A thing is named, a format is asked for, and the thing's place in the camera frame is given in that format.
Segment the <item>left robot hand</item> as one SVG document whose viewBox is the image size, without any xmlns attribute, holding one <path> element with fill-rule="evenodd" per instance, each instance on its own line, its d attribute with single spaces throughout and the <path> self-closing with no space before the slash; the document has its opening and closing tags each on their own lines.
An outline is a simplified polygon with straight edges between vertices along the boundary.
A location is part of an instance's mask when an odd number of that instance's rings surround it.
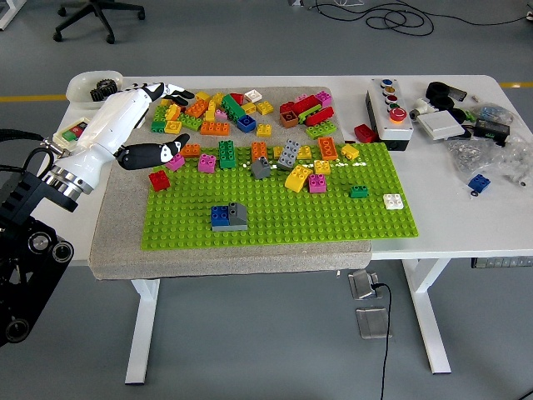
<svg viewBox="0 0 533 400">
<path fill-rule="evenodd" d="M 55 162 L 51 172 L 66 173 L 68 180 L 89 194 L 99 184 L 102 167 L 138 128 L 149 106 L 159 98 L 170 98 L 186 106 L 192 92 L 174 84 L 143 83 L 116 92 L 107 98 L 78 139 L 68 157 Z"/>
</svg>

